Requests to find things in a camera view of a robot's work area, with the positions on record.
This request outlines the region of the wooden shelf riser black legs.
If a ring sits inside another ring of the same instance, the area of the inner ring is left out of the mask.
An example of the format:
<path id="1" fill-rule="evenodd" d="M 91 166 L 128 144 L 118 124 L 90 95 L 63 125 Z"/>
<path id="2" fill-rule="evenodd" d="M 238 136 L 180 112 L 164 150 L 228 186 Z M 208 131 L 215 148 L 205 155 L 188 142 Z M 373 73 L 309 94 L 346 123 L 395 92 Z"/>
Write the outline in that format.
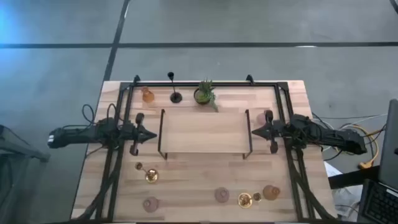
<path id="1" fill-rule="evenodd" d="M 171 113 L 162 110 L 158 153 L 240 154 L 253 152 L 249 111 L 243 113 Z"/>

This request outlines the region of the crumpled clear plastic bag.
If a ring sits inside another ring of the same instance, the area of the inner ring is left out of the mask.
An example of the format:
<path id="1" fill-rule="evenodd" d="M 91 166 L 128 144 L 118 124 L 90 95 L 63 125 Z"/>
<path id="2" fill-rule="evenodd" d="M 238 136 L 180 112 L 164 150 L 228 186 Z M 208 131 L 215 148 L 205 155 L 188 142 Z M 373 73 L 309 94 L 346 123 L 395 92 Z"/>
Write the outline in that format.
<path id="1" fill-rule="evenodd" d="M 335 203 L 337 213 L 341 216 L 348 217 L 351 212 L 357 211 L 361 200 L 362 190 L 362 185 L 332 190 L 333 201 Z"/>

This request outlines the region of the white paper sheet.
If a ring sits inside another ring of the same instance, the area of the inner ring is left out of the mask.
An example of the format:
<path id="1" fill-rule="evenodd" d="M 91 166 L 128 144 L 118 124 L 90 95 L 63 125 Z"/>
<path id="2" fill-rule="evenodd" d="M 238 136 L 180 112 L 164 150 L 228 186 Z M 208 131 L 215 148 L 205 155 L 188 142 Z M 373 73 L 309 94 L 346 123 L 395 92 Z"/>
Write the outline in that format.
<path id="1" fill-rule="evenodd" d="M 324 165 L 325 165 L 326 174 L 327 174 L 328 177 L 333 177 L 333 176 L 342 174 L 341 171 L 339 171 L 337 168 L 333 167 L 332 165 L 330 165 L 326 161 L 324 162 Z"/>

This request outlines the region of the amber ribbed glass candle holder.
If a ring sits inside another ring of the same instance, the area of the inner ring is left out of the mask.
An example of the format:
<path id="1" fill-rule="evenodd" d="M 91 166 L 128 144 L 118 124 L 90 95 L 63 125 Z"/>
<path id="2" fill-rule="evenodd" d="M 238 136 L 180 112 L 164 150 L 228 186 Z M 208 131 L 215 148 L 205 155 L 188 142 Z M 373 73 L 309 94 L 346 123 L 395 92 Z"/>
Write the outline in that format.
<path id="1" fill-rule="evenodd" d="M 149 90 L 147 86 L 142 87 L 142 100 L 146 103 L 152 103 L 155 100 L 155 95 Z"/>
<path id="2" fill-rule="evenodd" d="M 273 185 L 266 185 L 262 193 L 266 200 L 276 200 L 280 194 L 280 188 Z"/>

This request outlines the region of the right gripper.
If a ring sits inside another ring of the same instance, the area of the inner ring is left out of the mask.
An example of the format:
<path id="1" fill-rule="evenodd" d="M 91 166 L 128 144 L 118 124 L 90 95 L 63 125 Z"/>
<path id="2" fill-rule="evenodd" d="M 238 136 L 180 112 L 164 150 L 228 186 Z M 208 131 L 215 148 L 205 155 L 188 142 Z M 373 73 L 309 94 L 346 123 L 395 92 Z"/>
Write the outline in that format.
<path id="1" fill-rule="evenodd" d="M 279 147 L 275 138 L 281 137 L 284 130 L 284 124 L 281 120 L 274 121 L 274 115 L 271 110 L 265 110 L 264 114 L 266 120 L 265 124 L 260 128 L 253 129 L 251 132 L 255 136 L 261 137 L 266 141 L 270 141 L 270 151 L 272 154 L 276 154 Z"/>

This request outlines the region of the dark grey laptop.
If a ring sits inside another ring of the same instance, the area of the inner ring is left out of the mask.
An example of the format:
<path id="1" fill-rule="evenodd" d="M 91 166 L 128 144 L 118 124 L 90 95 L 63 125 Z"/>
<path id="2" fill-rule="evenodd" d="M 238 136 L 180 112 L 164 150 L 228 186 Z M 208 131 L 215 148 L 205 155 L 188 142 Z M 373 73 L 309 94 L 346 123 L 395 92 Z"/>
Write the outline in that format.
<path id="1" fill-rule="evenodd" d="M 377 179 L 363 184 L 357 222 L 398 224 L 398 100 L 389 102 Z"/>

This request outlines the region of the tall black candlestick holder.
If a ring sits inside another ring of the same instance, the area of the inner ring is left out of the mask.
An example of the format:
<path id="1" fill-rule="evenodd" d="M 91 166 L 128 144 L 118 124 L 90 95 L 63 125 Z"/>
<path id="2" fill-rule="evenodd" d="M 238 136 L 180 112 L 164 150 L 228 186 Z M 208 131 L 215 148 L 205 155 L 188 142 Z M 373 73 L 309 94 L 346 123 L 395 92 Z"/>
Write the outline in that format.
<path id="1" fill-rule="evenodd" d="M 173 93 L 170 96 L 170 100 L 172 103 L 179 103 L 182 100 L 182 95 L 179 92 L 176 92 L 176 90 L 175 90 L 174 72 L 168 72 L 167 76 L 168 76 L 169 80 L 171 81 L 172 88 L 173 88 Z"/>

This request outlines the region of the grey side table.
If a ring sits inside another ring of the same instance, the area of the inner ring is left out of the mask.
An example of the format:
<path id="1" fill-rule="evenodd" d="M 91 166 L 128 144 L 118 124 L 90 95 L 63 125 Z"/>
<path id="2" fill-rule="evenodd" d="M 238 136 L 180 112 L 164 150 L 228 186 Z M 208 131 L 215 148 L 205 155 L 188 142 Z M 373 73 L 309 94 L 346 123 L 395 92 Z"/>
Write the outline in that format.
<path id="1" fill-rule="evenodd" d="M 48 162 L 50 154 L 36 149 L 0 124 L 0 224 L 7 224 L 24 182 L 30 159 Z"/>

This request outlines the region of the tall gold candlestick holder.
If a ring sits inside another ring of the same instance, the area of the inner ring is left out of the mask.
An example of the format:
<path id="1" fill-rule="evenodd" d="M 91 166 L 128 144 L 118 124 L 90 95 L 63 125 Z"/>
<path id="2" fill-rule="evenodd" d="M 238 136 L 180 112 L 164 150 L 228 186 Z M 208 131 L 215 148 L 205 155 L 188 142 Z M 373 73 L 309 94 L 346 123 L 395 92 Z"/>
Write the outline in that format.
<path id="1" fill-rule="evenodd" d="M 143 164 L 141 162 L 137 162 L 135 164 L 135 169 L 139 170 L 139 171 L 143 171 L 145 173 L 145 179 L 148 183 L 153 184 L 155 182 L 157 182 L 158 178 L 159 178 L 159 173 L 157 170 L 155 169 L 145 169 Z"/>
<path id="2" fill-rule="evenodd" d="M 249 208 L 253 202 L 259 202 L 262 200 L 262 196 L 259 192 L 255 192 L 252 195 L 249 193 L 241 193 L 238 196 L 238 205 L 241 208 Z"/>

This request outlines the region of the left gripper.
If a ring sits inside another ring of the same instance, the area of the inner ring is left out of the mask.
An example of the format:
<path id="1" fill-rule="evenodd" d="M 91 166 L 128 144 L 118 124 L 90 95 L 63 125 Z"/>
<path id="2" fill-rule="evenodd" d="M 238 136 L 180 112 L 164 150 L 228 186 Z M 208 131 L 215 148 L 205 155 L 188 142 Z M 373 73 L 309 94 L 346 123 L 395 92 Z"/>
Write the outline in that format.
<path id="1" fill-rule="evenodd" d="M 138 144 L 143 144 L 144 142 L 157 137 L 156 133 L 153 133 L 142 126 L 143 120 L 144 114 L 138 113 L 135 119 L 136 124 L 133 124 L 130 120 L 123 124 L 123 139 L 133 141 L 133 145 L 129 150 L 133 156 L 137 156 L 139 153 L 137 148 Z"/>

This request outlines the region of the succulent plant in black pot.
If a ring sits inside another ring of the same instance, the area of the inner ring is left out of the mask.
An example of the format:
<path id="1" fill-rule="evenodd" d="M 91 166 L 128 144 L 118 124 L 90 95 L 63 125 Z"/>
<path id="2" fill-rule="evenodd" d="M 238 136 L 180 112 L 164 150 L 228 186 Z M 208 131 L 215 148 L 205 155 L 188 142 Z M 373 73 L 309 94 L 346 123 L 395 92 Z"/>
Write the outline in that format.
<path id="1" fill-rule="evenodd" d="M 198 84 L 198 88 L 194 91 L 193 97 L 199 105 L 210 105 L 214 111 L 218 113 L 219 110 L 215 102 L 216 95 L 213 92 L 214 89 L 213 80 L 203 80 Z"/>

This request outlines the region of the black aluminium table frame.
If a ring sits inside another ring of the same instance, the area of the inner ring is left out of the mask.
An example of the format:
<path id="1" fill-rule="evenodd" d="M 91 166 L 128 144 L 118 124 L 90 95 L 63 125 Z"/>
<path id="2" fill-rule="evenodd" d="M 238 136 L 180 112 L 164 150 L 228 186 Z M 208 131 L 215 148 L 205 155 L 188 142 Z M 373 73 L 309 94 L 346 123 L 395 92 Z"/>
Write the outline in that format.
<path id="1" fill-rule="evenodd" d="M 119 149 L 89 147 L 71 217 L 81 218 L 106 174 L 113 183 L 93 215 L 106 222 L 294 222 L 317 218 L 318 210 L 296 180 L 304 180 L 322 209 L 335 216 L 322 153 L 301 152 L 252 131 L 265 122 L 311 117 L 301 81 L 210 80 L 189 82 L 106 82 L 96 119 L 121 122 L 143 114 L 155 134 L 142 144 L 123 141 Z"/>

